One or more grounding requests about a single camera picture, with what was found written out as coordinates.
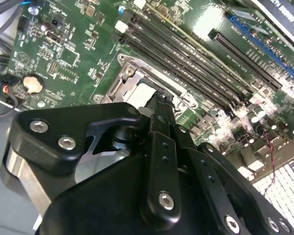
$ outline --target green circuit board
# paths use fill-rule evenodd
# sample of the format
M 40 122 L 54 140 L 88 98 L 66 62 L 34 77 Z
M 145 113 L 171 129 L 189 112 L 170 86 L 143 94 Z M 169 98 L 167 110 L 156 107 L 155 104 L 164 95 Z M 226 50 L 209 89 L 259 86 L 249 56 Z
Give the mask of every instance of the green circuit board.
M 95 104 L 94 96 L 105 95 L 121 70 L 118 54 L 144 58 L 134 48 L 120 45 L 111 39 L 111 35 L 117 32 L 116 23 L 123 20 L 120 6 L 138 15 L 156 15 L 159 21 L 155 25 L 160 30 L 169 30 L 186 40 L 208 58 L 203 63 L 217 65 L 215 71 L 218 74 L 231 77 L 229 82 L 234 87 L 252 91 L 246 95 L 249 98 L 258 94 L 271 102 L 276 109 L 269 115 L 280 118 L 279 113 L 294 107 L 294 97 L 289 94 L 294 94 L 294 77 L 290 77 L 231 23 L 225 17 L 226 12 L 231 13 L 231 6 L 222 5 L 217 0 L 148 0 L 144 10 L 135 6 L 131 0 L 47 0 L 39 8 L 37 16 L 30 15 L 25 7 L 23 18 L 28 20 L 28 26 L 17 34 L 8 72 L 21 79 L 33 73 L 45 82 L 44 90 L 39 94 L 28 94 L 22 83 L 14 87 L 16 95 L 24 100 L 25 107 L 39 109 Z M 57 23 L 60 22 L 56 29 L 60 38 L 46 36 L 46 32 L 42 32 L 42 25 L 52 23 L 55 19 Z M 209 38 L 213 29 L 235 43 L 259 67 L 272 74 L 284 89 L 276 92 L 268 88 L 255 74 L 216 45 Z M 280 44 L 277 35 L 271 34 L 271 37 L 274 40 L 269 46 L 281 51 L 279 53 L 283 54 L 284 63 L 294 70 L 294 51 L 285 48 L 284 43 Z M 258 35 L 258 39 L 264 41 L 265 36 Z M 215 116 L 220 112 L 220 108 L 206 100 L 200 92 L 180 83 L 192 90 L 198 107 L 184 111 L 178 117 L 178 123 L 191 129 L 204 113 Z M 237 128 L 238 125 L 244 123 L 229 123 L 229 128 Z

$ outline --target capacitor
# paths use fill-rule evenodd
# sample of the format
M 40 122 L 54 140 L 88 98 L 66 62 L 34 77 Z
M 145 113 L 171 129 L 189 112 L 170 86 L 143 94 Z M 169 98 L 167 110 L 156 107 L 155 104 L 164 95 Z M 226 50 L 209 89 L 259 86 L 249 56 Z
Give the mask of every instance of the capacitor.
M 42 32 L 46 32 L 47 30 L 50 30 L 52 28 L 52 24 L 49 22 L 45 22 L 40 26 L 40 29 Z
M 242 140 L 242 145 L 243 145 L 244 147 L 248 147 L 248 146 L 249 146 L 248 139 L 243 139 L 243 140 Z
M 251 121 L 251 123 L 256 123 L 259 121 L 259 117 L 257 117 L 257 115 L 252 112 L 248 115 L 249 120 Z
M 248 136 L 247 140 L 248 140 L 248 143 L 254 143 L 255 142 L 255 140 L 254 140 L 254 138 L 252 136 Z
M 265 128 L 264 128 L 264 126 L 261 125 L 261 124 L 256 124 L 256 125 L 254 125 L 254 126 L 253 126 L 253 129 L 254 129 L 254 131 L 255 131 L 258 135 L 260 135 L 260 136 L 262 136 L 262 135 L 264 134 L 264 132 L 265 132 Z
M 260 107 L 255 109 L 255 113 L 259 118 L 263 118 L 266 115 L 266 112 Z
M 210 128 L 207 131 L 207 137 L 208 137 L 208 140 L 210 141 L 214 141 L 216 139 L 215 130 L 213 128 Z
M 23 85 L 29 94 L 38 94 L 45 88 L 45 81 L 38 75 L 28 74 L 23 79 Z
M 288 124 L 284 122 L 279 122 L 278 127 L 283 132 L 289 132 L 290 129 L 288 128 Z
M 207 140 L 206 140 L 205 138 L 200 138 L 200 139 L 197 141 L 198 144 L 205 143 L 205 142 L 207 142 Z
M 220 134 L 223 133 L 223 130 L 222 130 L 221 126 L 218 125 L 218 124 L 214 125 L 214 129 L 215 129 L 215 132 L 216 132 L 217 135 L 220 135 Z
M 270 119 L 270 118 L 267 119 L 267 124 L 270 126 L 271 130 L 275 130 L 277 128 L 274 121 L 272 119 Z
M 226 154 L 226 149 L 225 149 L 225 147 L 222 144 L 219 145 L 219 151 L 220 151 L 220 153 L 222 155 L 225 155 Z

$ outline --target white connector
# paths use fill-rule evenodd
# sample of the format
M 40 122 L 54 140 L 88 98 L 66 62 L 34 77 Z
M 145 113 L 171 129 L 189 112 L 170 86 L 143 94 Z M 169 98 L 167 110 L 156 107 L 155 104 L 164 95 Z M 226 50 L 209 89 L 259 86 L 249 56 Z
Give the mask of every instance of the white connector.
M 116 30 L 118 30 L 119 32 L 121 32 L 121 33 L 125 33 L 127 31 L 127 29 L 128 29 L 128 25 L 123 23 L 122 21 L 118 21 L 116 23 L 116 26 L 114 26 L 114 28 Z
M 134 0 L 133 4 L 142 10 L 146 5 L 146 0 Z

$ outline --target white grid panel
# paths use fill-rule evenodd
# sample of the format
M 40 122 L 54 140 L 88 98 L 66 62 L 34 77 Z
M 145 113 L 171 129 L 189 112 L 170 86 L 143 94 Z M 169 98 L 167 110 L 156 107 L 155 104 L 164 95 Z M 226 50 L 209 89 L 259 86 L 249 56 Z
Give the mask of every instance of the white grid panel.
M 266 193 L 266 199 L 290 222 L 294 228 L 294 160 L 276 170 L 275 183 Z M 254 187 L 264 194 L 273 174 L 256 182 Z

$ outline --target gray cable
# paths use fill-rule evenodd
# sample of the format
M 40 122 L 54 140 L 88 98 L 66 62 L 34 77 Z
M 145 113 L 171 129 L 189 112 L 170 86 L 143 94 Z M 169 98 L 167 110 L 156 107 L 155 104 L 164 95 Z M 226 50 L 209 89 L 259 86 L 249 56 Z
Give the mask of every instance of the gray cable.
M 11 45 L 1 38 L 0 38 L 0 48 L 3 49 L 8 54 L 11 54 L 11 52 L 12 52 Z
M 20 15 L 22 11 L 22 7 L 18 6 L 16 10 L 13 12 L 13 14 L 10 16 L 10 18 L 1 26 L 0 28 L 0 35 L 6 31 L 7 28 L 10 27 L 10 25 L 15 21 L 15 19 Z
M 1 3 L 0 3 L 0 15 L 1 15 L 3 12 L 5 12 L 5 11 L 11 9 L 13 6 L 15 6 L 15 5 L 21 3 L 22 1 L 23 1 L 23 0 L 5 0 L 4 2 L 1 2 Z
M 15 95 L 13 95 L 13 93 L 8 92 L 7 95 L 13 100 L 14 104 L 13 104 L 12 109 L 9 109 L 8 111 L 6 111 L 6 112 L 3 113 L 3 114 L 0 114 L 0 118 L 3 118 L 3 117 L 8 116 L 8 115 L 9 115 L 10 113 L 12 113 L 12 112 L 14 111 L 14 109 L 17 108 L 18 105 L 19 105 L 19 101 L 18 101 L 18 99 L 15 97 Z

